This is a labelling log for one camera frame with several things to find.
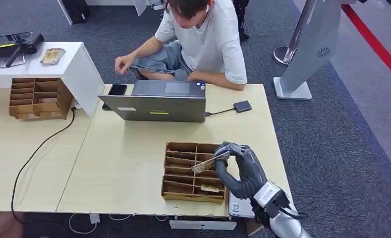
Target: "black robotic glove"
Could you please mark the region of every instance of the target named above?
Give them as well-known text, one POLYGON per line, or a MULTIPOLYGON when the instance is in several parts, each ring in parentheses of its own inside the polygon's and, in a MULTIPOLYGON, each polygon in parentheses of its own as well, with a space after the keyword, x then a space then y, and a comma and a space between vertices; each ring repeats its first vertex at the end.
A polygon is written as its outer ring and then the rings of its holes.
POLYGON ((223 184, 239 199, 252 199, 258 190, 267 182, 264 170, 257 156, 247 145, 238 145, 223 142, 215 151, 214 156, 225 152, 236 157, 239 167, 240 181, 230 175, 227 170, 227 162, 216 160, 216 171, 223 184))

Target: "smartphone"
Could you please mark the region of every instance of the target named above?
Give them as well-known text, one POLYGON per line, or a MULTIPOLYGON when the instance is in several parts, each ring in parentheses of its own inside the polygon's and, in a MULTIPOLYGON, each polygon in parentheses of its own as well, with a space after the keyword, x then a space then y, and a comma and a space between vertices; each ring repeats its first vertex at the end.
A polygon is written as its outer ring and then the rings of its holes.
MULTIPOLYGON (((114 84, 109 90, 108 95, 124 95, 126 90, 126 84, 114 84)), ((102 109, 105 111, 111 111, 111 109, 106 105, 106 103, 103 104, 102 109)))

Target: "gray carpet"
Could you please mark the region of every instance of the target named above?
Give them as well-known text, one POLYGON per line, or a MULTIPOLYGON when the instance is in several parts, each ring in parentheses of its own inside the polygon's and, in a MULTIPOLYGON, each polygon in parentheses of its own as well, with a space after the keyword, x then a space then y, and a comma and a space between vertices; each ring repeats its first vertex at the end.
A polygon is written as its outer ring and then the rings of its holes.
MULTIPOLYGON (((67 25, 56 1, 0 2, 0 35, 41 31, 47 41, 83 41, 106 83, 129 82, 113 72, 113 60, 149 38, 160 12, 148 9, 137 18, 133 7, 93 7, 86 24, 67 25)), ((245 28, 251 38, 242 44, 248 80, 263 83, 293 198, 310 218, 305 229, 323 238, 391 238, 391 163, 358 111, 334 68, 327 64, 310 80, 312 101, 280 101, 271 79, 283 68, 272 50, 288 41, 299 16, 291 0, 251 0, 245 28)), ((30 214, 25 237, 82 237, 68 228, 68 214, 30 214)), ((87 216, 73 219, 77 230, 88 230, 87 216)), ((243 237, 235 231, 171 230, 154 217, 123 222, 102 216, 88 237, 243 237)), ((274 237, 263 231, 257 237, 274 237)))

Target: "white t-shirt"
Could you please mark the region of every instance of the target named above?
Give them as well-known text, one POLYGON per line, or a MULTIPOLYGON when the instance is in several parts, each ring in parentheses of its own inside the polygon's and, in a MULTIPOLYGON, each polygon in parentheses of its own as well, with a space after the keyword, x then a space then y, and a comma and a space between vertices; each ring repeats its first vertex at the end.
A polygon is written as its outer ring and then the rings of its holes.
POLYGON ((175 36, 182 45, 184 61, 193 71, 224 72, 230 82, 247 83, 237 17, 231 0, 216 0, 200 28, 183 29, 172 12, 165 11, 155 37, 165 42, 175 36))

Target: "white cable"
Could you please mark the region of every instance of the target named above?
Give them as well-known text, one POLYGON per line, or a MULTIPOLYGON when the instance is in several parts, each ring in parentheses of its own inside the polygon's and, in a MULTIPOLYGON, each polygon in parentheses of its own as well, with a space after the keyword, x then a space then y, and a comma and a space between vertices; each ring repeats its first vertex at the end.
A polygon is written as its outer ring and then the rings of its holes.
POLYGON ((166 220, 169 218, 169 216, 166 216, 166 218, 164 218, 163 220, 160 220, 156 215, 155 215, 155 217, 156 217, 156 219, 157 219, 159 222, 164 222, 164 221, 166 221, 166 220))
POLYGON ((70 219, 68 220, 68 225, 70 226, 70 229, 74 232, 74 233, 77 233, 77 234, 90 234, 92 232, 94 232, 96 230, 96 227, 98 226, 97 223, 95 223, 95 227, 93 227, 93 229, 89 232, 78 232, 76 231, 75 229, 73 229, 73 227, 71 227, 71 218, 73 218, 77 213, 74 213, 73 215, 71 215, 70 219))
POLYGON ((131 214, 128 215, 128 216, 126 216, 126 217, 124 217, 124 218, 117 219, 117 218, 113 218, 112 215, 109 214, 109 218, 111 218, 111 219, 114 220, 114 221, 123 221, 123 220, 127 220, 130 216, 131 216, 131 214))

